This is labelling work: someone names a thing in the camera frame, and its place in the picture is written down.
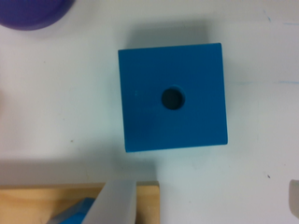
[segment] blue cube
hole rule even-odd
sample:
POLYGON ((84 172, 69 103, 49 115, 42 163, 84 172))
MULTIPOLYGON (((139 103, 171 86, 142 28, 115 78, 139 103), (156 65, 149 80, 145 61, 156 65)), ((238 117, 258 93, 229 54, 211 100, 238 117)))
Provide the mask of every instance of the blue cube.
POLYGON ((227 144, 221 44, 119 50, 127 152, 227 144))

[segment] white surface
hole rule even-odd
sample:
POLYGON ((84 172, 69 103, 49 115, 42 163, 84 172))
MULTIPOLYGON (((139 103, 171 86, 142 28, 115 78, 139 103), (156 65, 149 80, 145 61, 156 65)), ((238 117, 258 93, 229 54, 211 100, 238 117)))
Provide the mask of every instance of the white surface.
POLYGON ((159 180, 161 223, 298 223, 299 1, 78 0, 0 27, 0 182, 159 180), (221 42, 229 144, 126 154, 118 49, 221 42))
POLYGON ((82 224, 135 224, 136 182, 109 180, 82 224))

